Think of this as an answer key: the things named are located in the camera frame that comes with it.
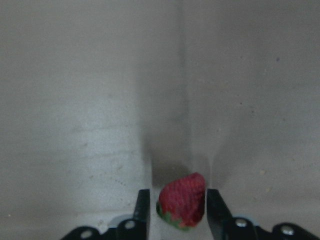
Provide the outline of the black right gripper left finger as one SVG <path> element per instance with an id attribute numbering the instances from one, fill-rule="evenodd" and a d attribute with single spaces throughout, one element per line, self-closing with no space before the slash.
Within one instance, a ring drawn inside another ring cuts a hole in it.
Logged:
<path id="1" fill-rule="evenodd" d="M 116 228 L 117 240 L 148 240 L 150 226 L 150 190 L 138 191 L 132 217 L 122 220 Z"/>

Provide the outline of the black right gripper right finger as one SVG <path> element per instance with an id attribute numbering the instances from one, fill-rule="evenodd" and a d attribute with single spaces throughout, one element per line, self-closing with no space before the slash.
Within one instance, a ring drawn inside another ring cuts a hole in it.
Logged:
<path id="1" fill-rule="evenodd" d="M 217 189 L 207 189 L 206 215 L 215 240 L 256 240 L 253 223 L 244 217 L 234 217 Z"/>

